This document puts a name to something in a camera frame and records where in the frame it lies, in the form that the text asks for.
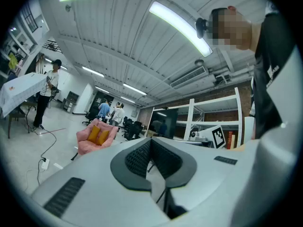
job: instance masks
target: white robot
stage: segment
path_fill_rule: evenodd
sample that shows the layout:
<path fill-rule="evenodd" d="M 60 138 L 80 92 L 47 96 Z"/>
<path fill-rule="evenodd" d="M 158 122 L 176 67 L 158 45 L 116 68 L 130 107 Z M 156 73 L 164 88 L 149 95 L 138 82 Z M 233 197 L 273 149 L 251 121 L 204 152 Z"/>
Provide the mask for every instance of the white robot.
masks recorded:
<path fill-rule="evenodd" d="M 189 140 L 202 142 L 205 146 L 215 149 L 223 148 L 226 145 L 222 127 L 220 125 L 203 131 L 191 132 Z"/>

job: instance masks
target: white floor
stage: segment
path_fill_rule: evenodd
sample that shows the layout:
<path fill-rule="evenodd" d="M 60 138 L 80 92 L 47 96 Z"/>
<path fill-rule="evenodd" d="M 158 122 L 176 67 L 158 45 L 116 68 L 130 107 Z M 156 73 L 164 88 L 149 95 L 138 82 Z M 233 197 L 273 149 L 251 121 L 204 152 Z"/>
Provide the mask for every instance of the white floor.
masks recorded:
<path fill-rule="evenodd" d="M 27 112 L 27 108 L 22 107 L 22 109 L 25 113 Z M 29 125 L 32 125 L 35 115 L 36 111 L 31 109 L 27 117 Z M 78 147 L 76 132 L 86 128 L 86 125 L 82 124 L 83 121 L 86 121 L 84 115 L 69 114 L 60 109 L 56 103 L 52 103 L 52 107 L 46 109 L 42 125 L 46 130 L 52 131 L 57 141 L 43 155 L 50 159 L 50 164 L 46 171 L 39 173 L 40 183 L 60 171 L 56 165 L 64 168 L 72 162 L 71 158 L 77 153 L 76 147 Z M 15 185 L 30 195 L 38 187 L 37 169 L 38 161 L 41 159 L 40 155 L 54 143 L 54 136 L 42 129 L 38 129 L 36 132 L 30 131 L 28 134 L 26 121 L 22 118 L 19 121 L 12 121 L 10 139 L 8 139 L 8 118 L 6 118 L 6 120 L 0 119 L 0 139 L 4 166 L 7 167 Z M 122 129 L 120 129 L 112 146 L 125 141 L 126 139 L 122 137 Z M 156 201 L 164 190 L 165 181 L 155 166 L 150 173 L 147 173 L 146 179 L 152 183 L 151 197 Z M 158 206 L 163 209 L 163 204 L 164 196 Z"/>

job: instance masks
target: person in blue shirt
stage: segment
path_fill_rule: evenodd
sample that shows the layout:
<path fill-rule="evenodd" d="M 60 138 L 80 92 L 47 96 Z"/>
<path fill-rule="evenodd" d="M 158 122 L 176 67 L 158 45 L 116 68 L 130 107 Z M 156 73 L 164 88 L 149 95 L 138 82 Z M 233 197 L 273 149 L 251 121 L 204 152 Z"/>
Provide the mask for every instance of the person in blue shirt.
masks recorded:
<path fill-rule="evenodd" d="M 159 134 L 165 135 L 166 130 L 167 130 L 167 125 L 165 123 L 165 120 L 163 120 L 163 123 L 161 124 L 159 129 Z"/>
<path fill-rule="evenodd" d="M 98 118 L 101 118 L 103 120 L 103 119 L 105 119 L 106 115 L 109 116 L 108 114 L 109 114 L 110 107 L 108 105 L 107 100 L 105 103 L 100 104 L 99 109 L 100 109 L 100 111 L 98 113 Z"/>

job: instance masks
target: orange pillow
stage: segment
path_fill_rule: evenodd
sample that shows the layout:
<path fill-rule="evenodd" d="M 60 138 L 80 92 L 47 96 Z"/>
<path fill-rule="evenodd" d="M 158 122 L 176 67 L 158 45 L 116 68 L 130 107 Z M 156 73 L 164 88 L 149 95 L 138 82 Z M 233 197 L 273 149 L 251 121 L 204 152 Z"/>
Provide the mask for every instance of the orange pillow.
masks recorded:
<path fill-rule="evenodd" d="M 98 138 L 97 145 L 102 146 L 102 144 L 106 141 L 108 134 L 109 131 L 103 131 Z"/>
<path fill-rule="evenodd" d="M 100 128 L 94 125 L 93 129 L 91 130 L 91 133 L 89 134 L 89 138 L 87 140 L 96 143 L 99 132 L 100 132 Z"/>

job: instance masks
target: pink chair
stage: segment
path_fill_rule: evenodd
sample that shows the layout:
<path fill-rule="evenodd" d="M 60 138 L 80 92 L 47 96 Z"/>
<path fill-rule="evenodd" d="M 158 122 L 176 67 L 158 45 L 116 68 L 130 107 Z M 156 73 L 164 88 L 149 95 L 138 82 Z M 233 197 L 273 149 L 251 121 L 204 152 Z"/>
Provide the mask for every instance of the pink chair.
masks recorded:
<path fill-rule="evenodd" d="M 99 127 L 101 129 L 97 136 L 97 139 L 100 136 L 101 132 L 109 131 L 108 137 L 107 137 L 106 141 L 102 144 L 102 146 L 96 145 L 95 143 L 87 140 L 94 125 L 96 125 L 97 127 Z M 87 126 L 86 129 L 77 132 L 78 152 L 71 160 L 73 161 L 74 158 L 78 154 L 84 155 L 91 151 L 95 151 L 95 150 L 99 150 L 99 149 L 103 149 L 103 148 L 111 146 L 113 139 L 115 138 L 115 136 L 117 134 L 118 129 L 119 129 L 118 127 L 114 127 L 114 126 L 106 124 L 98 119 L 94 119 Z"/>

